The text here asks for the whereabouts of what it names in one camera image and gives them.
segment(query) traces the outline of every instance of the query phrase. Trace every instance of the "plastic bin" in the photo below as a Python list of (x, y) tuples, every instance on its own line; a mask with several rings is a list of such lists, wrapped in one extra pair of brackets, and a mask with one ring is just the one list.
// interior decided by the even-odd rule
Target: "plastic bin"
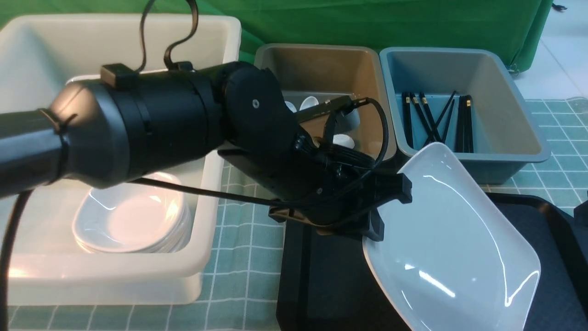
[[(417, 150), (406, 142), (399, 111), (402, 92), (424, 92), (437, 119), (454, 90), (472, 96), (474, 153), (456, 155), (477, 183), (502, 184), (525, 164), (544, 162), (551, 155), (523, 97), (495, 54), (476, 49), (392, 47), (380, 53), (380, 60), (396, 142), (407, 157)], [(452, 121), (457, 121), (457, 104)], [(421, 148), (427, 135), (417, 116), (412, 116), (412, 123), (414, 146)], [(451, 147), (455, 129), (456, 124), (450, 123), (446, 143)]]
[[(47, 107), (72, 77), (95, 75), (102, 64), (141, 63), (139, 14), (22, 16), (0, 31), (0, 112)], [(163, 53), (185, 37), (190, 15), (149, 14), (145, 22), (147, 70), (162, 69)], [(196, 68), (236, 61), (241, 26), (236, 18), (199, 18), (194, 38), (172, 53)], [(183, 183), (221, 188), (223, 160), (206, 158), (166, 170)], [(41, 187), (26, 205), (9, 272), (11, 305), (185, 304), (201, 292), (218, 199), (186, 196), (194, 216), (190, 242), (169, 254), (88, 254), (71, 224), (89, 187), (61, 180)], [(0, 200), (0, 226), (14, 197)]]
[[(269, 44), (255, 55), (258, 68), (269, 68), (282, 86), (284, 99), (300, 108), (302, 100), (314, 95), (320, 102), (341, 95), (370, 97), (388, 111), (388, 98), (377, 53), (364, 47)], [(357, 111), (359, 125), (348, 132), (356, 149), (376, 156), (382, 146), (382, 123), (377, 111), (364, 106)], [(389, 117), (389, 145), (385, 160), (396, 153), (392, 120)], [(302, 126), (313, 136), (321, 137), (326, 116)]]

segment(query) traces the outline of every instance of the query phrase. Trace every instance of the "teal grid tablecloth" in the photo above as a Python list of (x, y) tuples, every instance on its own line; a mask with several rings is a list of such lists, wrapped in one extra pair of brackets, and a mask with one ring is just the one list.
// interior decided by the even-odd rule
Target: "teal grid tablecloth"
[[(484, 191), (531, 194), (564, 211), (587, 199), (588, 100), (528, 100), (528, 109), (553, 149), (501, 186)], [(224, 191), (269, 197), (234, 167), (225, 165)], [(284, 227), (268, 208), (221, 200), (211, 259), (200, 298), (184, 306), (11, 307), (11, 329), (28, 330), (278, 330), (276, 300)]]

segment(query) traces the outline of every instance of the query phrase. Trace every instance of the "beige plastic bin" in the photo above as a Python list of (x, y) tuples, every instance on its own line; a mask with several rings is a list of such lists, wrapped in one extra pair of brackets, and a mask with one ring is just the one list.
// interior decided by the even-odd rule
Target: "beige plastic bin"
[[(299, 109), (302, 100), (314, 95), (320, 102), (341, 95), (370, 97), (382, 105), (390, 130), (384, 160), (396, 153), (396, 140), (386, 87), (378, 54), (369, 48), (328, 45), (269, 44), (255, 55), (258, 68), (269, 68), (278, 78), (286, 101)], [(326, 116), (302, 126), (321, 137)], [(376, 156), (382, 146), (382, 123), (371, 105), (359, 110), (359, 126), (348, 134), (356, 149)]]
[[(47, 107), (72, 77), (96, 75), (102, 64), (141, 63), (140, 15), (23, 16), (0, 31), (0, 112)], [(190, 31), (190, 15), (150, 14), (146, 20), (147, 70), (162, 69), (163, 52)], [(174, 61), (196, 68), (236, 61), (240, 23), (200, 16), (193, 39)], [(166, 170), (186, 185), (218, 191), (223, 160), (206, 158)], [(61, 180), (35, 190), (22, 215), (9, 273), (11, 305), (182, 304), (201, 292), (218, 199), (186, 196), (194, 225), (189, 243), (169, 254), (89, 254), (71, 231), (90, 187)], [(0, 227), (14, 198), (0, 200)]]

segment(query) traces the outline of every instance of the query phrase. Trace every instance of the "white spoon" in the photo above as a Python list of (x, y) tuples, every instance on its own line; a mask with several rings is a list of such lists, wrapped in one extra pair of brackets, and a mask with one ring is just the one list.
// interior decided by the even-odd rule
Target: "white spoon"
[(355, 147), (355, 142), (351, 139), (350, 136), (346, 134), (336, 134), (333, 136), (333, 144), (334, 145), (341, 145), (347, 148), (353, 149)]

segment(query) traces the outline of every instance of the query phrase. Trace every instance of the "stack of white plates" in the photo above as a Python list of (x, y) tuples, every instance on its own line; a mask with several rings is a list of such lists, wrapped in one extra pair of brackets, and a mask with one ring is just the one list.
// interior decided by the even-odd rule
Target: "stack of white plates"
[[(166, 173), (146, 177), (180, 184)], [(171, 253), (189, 241), (191, 225), (184, 193), (121, 184), (90, 190), (72, 231), (80, 247), (90, 253)]]

